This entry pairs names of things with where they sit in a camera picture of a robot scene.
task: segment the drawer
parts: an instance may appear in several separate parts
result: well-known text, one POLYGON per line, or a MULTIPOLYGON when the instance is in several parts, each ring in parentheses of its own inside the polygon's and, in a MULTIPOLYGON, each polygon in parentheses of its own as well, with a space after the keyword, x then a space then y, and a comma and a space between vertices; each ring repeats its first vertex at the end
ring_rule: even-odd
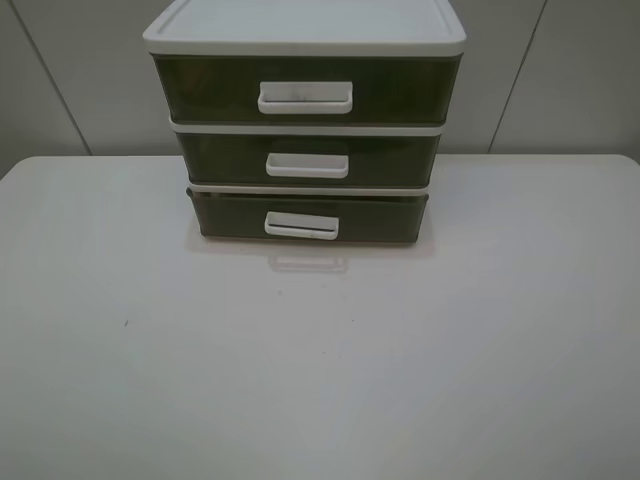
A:
POLYGON ((207 237, 382 243, 415 242, 428 198, 187 194, 207 237))
POLYGON ((177 122, 444 123, 466 36, 447 0, 176 0, 145 31, 177 122))
POLYGON ((429 184, 441 132, 176 124, 173 128, 194 183, 388 188, 429 184), (411 135, 397 136, 401 133, 411 135))
POLYGON ((460 57, 154 60, 176 122, 439 125, 460 57))

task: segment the white plastic top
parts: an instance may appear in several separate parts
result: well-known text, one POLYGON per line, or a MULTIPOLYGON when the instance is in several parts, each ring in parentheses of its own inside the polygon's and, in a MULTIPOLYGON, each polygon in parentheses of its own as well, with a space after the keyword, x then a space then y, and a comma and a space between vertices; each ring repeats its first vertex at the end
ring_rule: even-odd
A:
POLYGON ((451 57, 465 39, 447 0, 176 0, 144 33, 167 55, 451 57))

